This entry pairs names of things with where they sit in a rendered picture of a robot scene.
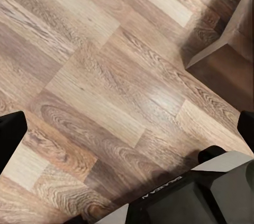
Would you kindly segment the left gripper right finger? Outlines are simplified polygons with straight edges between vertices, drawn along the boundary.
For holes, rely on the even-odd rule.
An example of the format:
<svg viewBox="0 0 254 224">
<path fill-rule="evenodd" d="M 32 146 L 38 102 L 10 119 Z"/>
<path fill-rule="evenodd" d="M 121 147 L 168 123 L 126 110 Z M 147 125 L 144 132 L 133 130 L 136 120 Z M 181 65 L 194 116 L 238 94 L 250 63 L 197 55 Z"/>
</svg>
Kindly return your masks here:
<svg viewBox="0 0 254 224">
<path fill-rule="evenodd" d="M 242 111 L 239 116 L 237 129 L 254 153 L 254 113 Z"/>
</svg>

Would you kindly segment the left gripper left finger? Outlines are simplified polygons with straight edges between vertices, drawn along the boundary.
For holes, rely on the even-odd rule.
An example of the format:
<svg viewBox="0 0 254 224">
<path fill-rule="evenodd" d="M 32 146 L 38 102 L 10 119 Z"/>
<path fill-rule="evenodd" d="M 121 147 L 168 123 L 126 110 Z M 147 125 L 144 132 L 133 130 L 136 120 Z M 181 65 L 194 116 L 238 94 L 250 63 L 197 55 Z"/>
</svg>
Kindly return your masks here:
<svg viewBox="0 0 254 224">
<path fill-rule="evenodd" d="M 0 117 L 0 174 L 27 130 L 28 125 L 23 111 Z"/>
</svg>

